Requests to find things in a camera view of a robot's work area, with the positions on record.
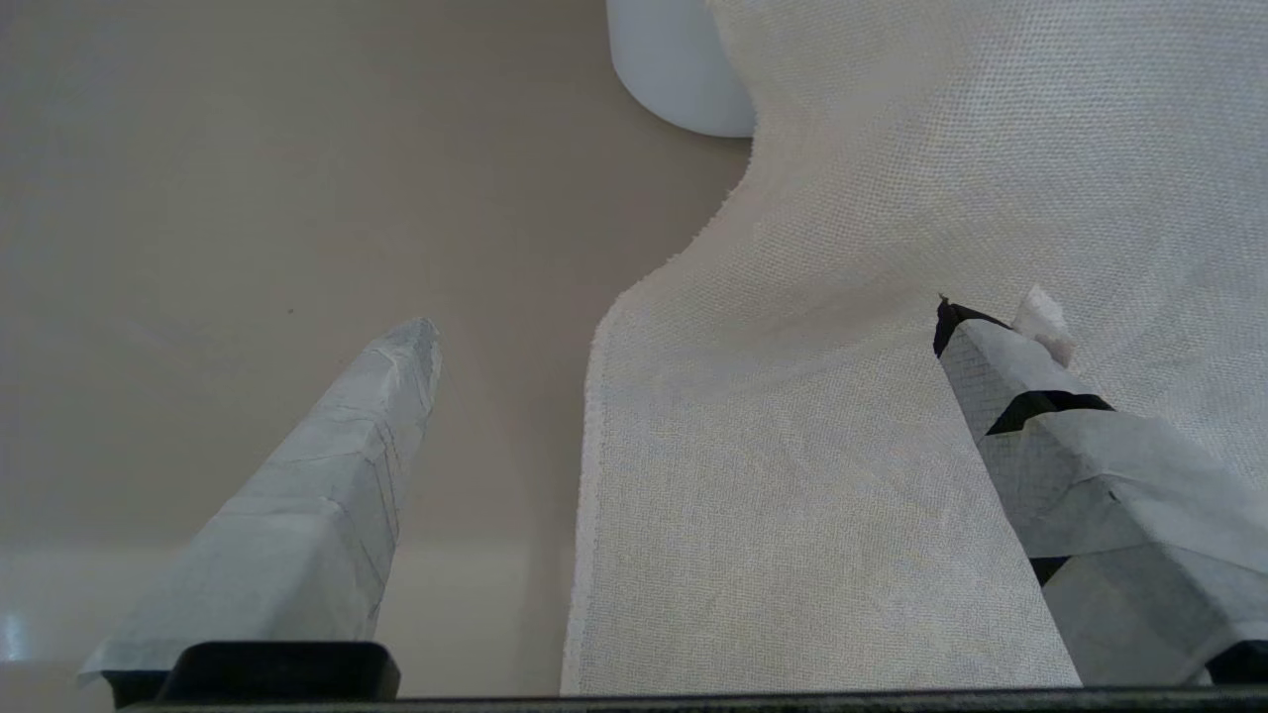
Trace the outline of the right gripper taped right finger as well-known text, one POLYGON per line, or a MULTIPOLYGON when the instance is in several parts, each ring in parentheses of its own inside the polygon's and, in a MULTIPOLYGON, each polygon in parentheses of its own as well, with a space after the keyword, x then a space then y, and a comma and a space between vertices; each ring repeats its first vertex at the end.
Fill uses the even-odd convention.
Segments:
POLYGON ((1040 289, 1006 324, 942 299, 935 356, 1082 683, 1263 685, 1265 497, 1066 369, 1040 289))

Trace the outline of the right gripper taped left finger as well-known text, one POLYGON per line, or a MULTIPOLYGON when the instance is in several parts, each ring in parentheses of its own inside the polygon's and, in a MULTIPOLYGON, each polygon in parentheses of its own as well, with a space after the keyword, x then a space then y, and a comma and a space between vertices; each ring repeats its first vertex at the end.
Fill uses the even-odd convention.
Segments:
POLYGON ((368 641, 441 376, 435 326, 377 337, 82 664, 167 671, 208 642, 368 641))

